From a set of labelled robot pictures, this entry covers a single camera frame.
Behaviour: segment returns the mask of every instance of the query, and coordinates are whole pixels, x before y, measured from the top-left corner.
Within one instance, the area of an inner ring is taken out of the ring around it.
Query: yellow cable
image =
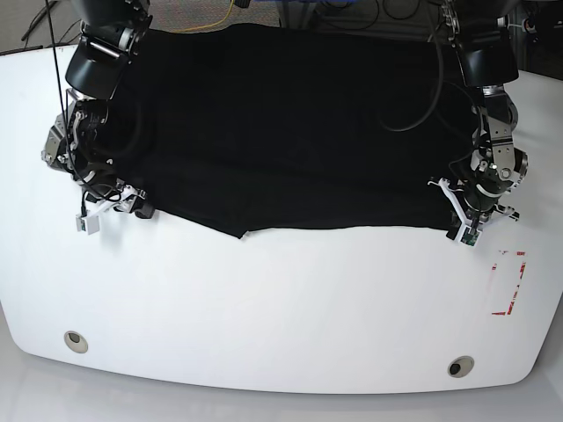
[[[235,0],[230,0],[230,6],[229,6],[229,11],[227,11],[227,14],[225,15],[225,17],[217,22],[215,22],[214,24],[209,24],[209,25],[203,25],[203,26],[194,26],[193,28],[186,28],[186,29],[179,29],[177,31],[172,31],[173,33],[187,33],[189,31],[198,31],[200,29],[208,29],[208,28],[212,28],[214,26],[220,25],[222,24],[225,20],[227,20],[230,16],[230,13],[232,12],[232,6],[235,5]]]

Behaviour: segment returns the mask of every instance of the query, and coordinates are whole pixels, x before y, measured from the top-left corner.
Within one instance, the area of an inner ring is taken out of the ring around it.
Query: red marking
[[[522,262],[522,266],[520,267],[520,280],[524,276],[524,269],[526,268],[526,263]]]

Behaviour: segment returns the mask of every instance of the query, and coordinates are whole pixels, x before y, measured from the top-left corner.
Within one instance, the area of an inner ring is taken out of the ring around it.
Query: round hole
[[[88,352],[88,342],[75,331],[67,331],[64,333],[64,343],[75,353]]]
[[[448,365],[448,375],[453,378],[463,378],[472,371],[474,366],[475,361],[472,357],[462,356]]]

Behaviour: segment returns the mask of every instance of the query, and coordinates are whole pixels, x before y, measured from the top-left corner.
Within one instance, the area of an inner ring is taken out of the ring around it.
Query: black cloth
[[[447,76],[459,67],[444,48]],[[100,145],[135,147],[118,176],[157,209],[242,237],[267,228],[448,229],[451,206],[430,178],[469,145],[428,107],[431,43],[324,35],[260,25],[214,33],[150,31],[111,102]],[[444,86],[440,109],[471,136],[467,98]]]

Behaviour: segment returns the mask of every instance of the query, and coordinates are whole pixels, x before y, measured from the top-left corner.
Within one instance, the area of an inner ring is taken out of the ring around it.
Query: white table
[[[72,53],[59,49],[62,69]],[[562,83],[522,73],[508,86],[530,171],[502,202],[522,219],[491,227],[474,249],[409,228],[276,229],[239,241],[165,213],[111,213],[84,236],[78,186],[40,160],[60,112],[52,60],[47,50],[0,58],[0,300],[25,352],[305,393],[471,389],[532,369],[563,291]],[[508,311],[516,285],[511,315],[492,315]],[[73,353],[66,331],[84,335],[88,353]],[[464,355],[475,368],[450,377]]]

